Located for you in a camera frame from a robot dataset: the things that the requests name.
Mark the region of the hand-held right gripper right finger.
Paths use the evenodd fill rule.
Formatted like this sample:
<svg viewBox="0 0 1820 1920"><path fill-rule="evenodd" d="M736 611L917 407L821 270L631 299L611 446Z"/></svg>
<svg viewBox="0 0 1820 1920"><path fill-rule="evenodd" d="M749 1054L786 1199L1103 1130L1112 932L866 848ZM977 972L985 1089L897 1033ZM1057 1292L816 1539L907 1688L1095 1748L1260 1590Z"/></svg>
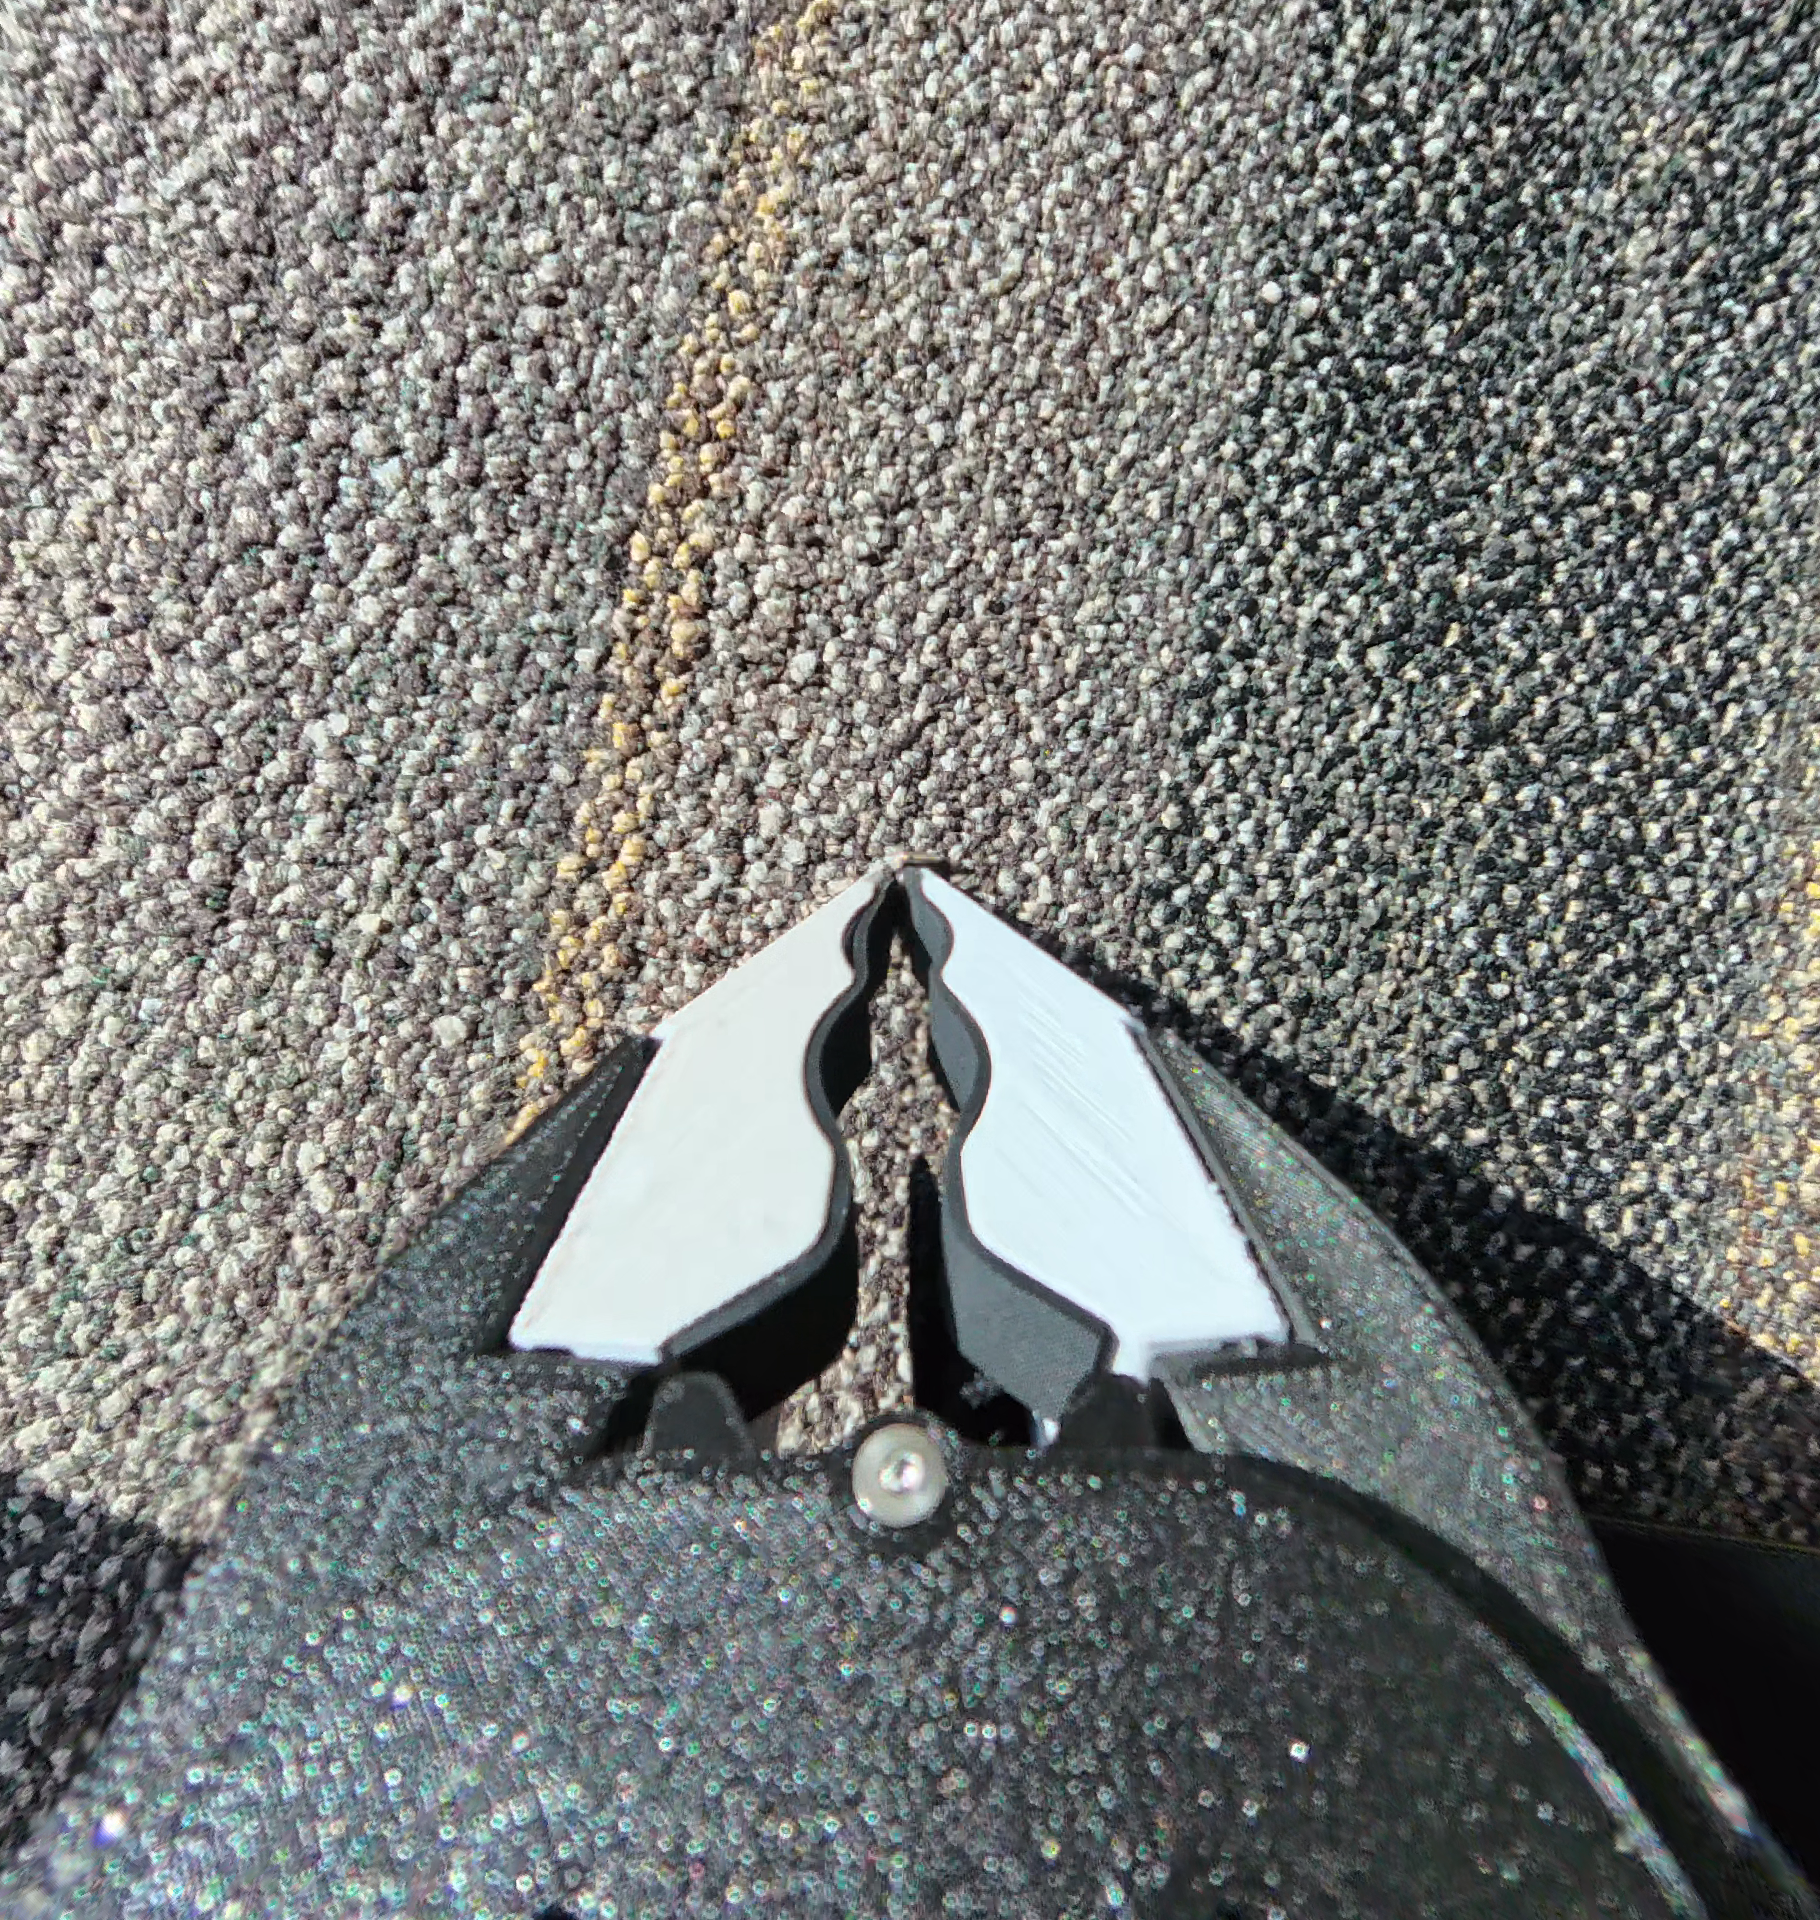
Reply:
<svg viewBox="0 0 1820 1920"><path fill-rule="evenodd" d="M954 1098L936 1179L954 1352L1057 1442L1093 1381L1298 1359L1223 1148L1141 1023L948 880L902 874Z"/></svg>

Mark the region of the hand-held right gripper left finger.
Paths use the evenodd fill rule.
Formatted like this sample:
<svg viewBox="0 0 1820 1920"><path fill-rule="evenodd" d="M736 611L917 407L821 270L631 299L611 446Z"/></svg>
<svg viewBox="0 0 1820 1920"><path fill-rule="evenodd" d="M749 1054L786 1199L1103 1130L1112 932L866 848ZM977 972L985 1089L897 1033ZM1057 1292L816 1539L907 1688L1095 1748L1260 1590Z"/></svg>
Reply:
<svg viewBox="0 0 1820 1920"><path fill-rule="evenodd" d="M514 1322L585 1364L828 1364L852 1322L839 1105L872 1072L897 880L872 874L656 1019Z"/></svg>

